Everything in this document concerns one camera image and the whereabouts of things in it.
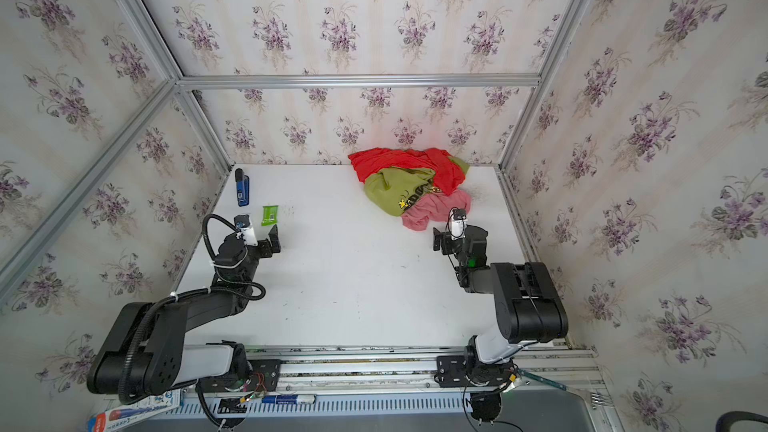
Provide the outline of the pink cloth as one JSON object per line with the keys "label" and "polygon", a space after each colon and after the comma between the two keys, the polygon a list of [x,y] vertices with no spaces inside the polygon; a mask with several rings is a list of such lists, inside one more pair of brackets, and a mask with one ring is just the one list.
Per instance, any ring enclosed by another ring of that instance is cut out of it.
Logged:
{"label": "pink cloth", "polygon": [[471,205],[471,196],[461,189],[457,189],[451,195],[430,193],[406,210],[401,216],[401,221],[407,229],[422,232],[431,222],[445,223],[449,219],[450,211],[454,208],[464,209],[469,213]]}

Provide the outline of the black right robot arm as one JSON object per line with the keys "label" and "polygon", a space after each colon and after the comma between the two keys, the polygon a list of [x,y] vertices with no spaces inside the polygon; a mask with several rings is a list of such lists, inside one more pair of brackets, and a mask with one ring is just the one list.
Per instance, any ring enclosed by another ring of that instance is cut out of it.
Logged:
{"label": "black right robot arm", "polygon": [[449,258],[458,285],[493,298],[495,324],[470,337],[459,355],[436,359],[441,388],[499,387],[515,374],[513,357],[524,348],[561,339],[567,313],[547,266],[541,262],[490,263],[488,232],[474,225],[433,230],[433,249]]}

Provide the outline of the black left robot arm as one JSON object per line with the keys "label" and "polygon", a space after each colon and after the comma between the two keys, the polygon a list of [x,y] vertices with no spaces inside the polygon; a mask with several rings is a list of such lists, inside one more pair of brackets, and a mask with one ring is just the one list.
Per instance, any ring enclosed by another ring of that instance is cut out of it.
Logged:
{"label": "black left robot arm", "polygon": [[228,386],[247,382],[253,367],[242,344],[186,343],[188,332],[237,315],[266,296],[266,289],[252,278],[261,259],[281,251],[278,227],[253,245],[232,233],[219,250],[230,253],[236,245],[240,251],[235,275],[225,280],[216,276],[210,287],[173,293],[157,302],[125,305],[90,366],[88,391],[116,395],[131,405],[203,379]]}

